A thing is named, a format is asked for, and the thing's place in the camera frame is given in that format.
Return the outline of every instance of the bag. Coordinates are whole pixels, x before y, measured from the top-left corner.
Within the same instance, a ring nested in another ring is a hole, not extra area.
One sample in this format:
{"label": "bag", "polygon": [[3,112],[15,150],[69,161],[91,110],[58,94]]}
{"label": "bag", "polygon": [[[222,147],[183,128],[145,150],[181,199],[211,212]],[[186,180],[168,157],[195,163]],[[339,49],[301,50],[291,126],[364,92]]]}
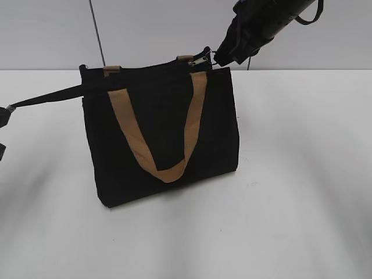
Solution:
{"label": "bag", "polygon": [[210,49],[139,69],[80,66],[82,84],[7,110],[83,96],[98,197],[112,208],[235,171],[239,134],[229,68]]}

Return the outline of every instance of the white wall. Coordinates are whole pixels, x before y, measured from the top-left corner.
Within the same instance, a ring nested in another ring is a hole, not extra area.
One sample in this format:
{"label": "white wall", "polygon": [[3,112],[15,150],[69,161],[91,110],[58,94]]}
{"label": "white wall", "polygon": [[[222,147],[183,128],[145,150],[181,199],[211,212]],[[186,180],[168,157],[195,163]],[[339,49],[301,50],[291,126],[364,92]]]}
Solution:
{"label": "white wall", "polygon": [[[161,63],[225,36],[236,0],[93,0],[107,64]],[[88,0],[1,0],[0,69],[101,66]],[[314,16],[313,4],[303,17]],[[253,69],[372,69],[372,1],[325,0],[321,20],[293,22]],[[243,69],[245,65],[231,65]]]}

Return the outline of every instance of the robotic arm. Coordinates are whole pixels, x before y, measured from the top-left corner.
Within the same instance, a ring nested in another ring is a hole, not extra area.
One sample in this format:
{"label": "robotic arm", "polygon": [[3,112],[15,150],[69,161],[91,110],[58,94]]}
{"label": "robotic arm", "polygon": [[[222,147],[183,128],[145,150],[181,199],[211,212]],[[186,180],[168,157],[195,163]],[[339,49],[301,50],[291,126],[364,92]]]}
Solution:
{"label": "robotic arm", "polygon": [[299,15],[315,0],[239,0],[233,10],[237,16],[227,30],[214,59],[220,66],[235,61],[243,63],[271,42],[293,19],[303,25],[316,22],[323,12],[324,0],[318,0],[314,20]]}

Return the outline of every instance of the tan strap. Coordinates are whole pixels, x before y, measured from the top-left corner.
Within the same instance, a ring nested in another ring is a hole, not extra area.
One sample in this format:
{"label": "tan strap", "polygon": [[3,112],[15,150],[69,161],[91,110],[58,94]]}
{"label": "tan strap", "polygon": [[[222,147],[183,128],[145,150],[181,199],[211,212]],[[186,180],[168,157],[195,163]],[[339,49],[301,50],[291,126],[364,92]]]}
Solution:
{"label": "tan strap", "polygon": [[120,73],[120,66],[105,66],[103,67],[103,76],[108,77],[112,73]]}
{"label": "tan strap", "polygon": [[207,75],[205,72],[192,73],[192,84],[194,94],[188,109],[185,129],[184,129],[184,155],[185,158],[178,164],[167,170],[157,170],[151,151],[145,142],[134,110],[126,89],[111,91],[109,97],[114,109],[116,119],[123,131],[127,142],[138,162],[138,164],[153,176],[170,183],[178,180],[187,167],[187,163],[194,151],[199,137],[200,120],[203,111],[204,97],[207,85]]}
{"label": "tan strap", "polygon": [[181,55],[181,56],[177,56],[177,60],[180,60],[180,61],[193,61],[194,60],[194,57],[192,55]]}

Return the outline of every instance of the black cable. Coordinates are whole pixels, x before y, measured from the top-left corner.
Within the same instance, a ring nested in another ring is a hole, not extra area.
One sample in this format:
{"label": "black cable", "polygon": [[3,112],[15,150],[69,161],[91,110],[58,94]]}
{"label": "black cable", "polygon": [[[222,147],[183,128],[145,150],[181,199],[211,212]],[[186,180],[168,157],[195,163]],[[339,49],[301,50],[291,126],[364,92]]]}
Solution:
{"label": "black cable", "polygon": [[249,57],[249,60],[248,60],[248,67],[246,68],[247,71],[249,71],[249,68],[251,67],[251,56]]}
{"label": "black cable", "polygon": [[320,18],[321,14],[323,13],[324,10],[324,0],[318,0],[318,9],[316,11],[315,18],[311,21],[307,21],[305,19],[302,19],[300,16],[296,17],[296,21],[302,25],[310,25]]}
{"label": "black cable", "polygon": [[94,22],[94,29],[95,29],[95,34],[97,36],[97,41],[98,41],[98,45],[99,45],[99,51],[101,52],[102,63],[103,63],[104,66],[106,66],[105,57],[103,56],[101,39],[99,38],[99,34],[98,34],[97,22],[95,20],[95,15],[94,15],[94,11],[93,11],[92,0],[89,0],[89,6],[91,7],[91,13],[92,13],[92,18],[93,18],[93,22]]}

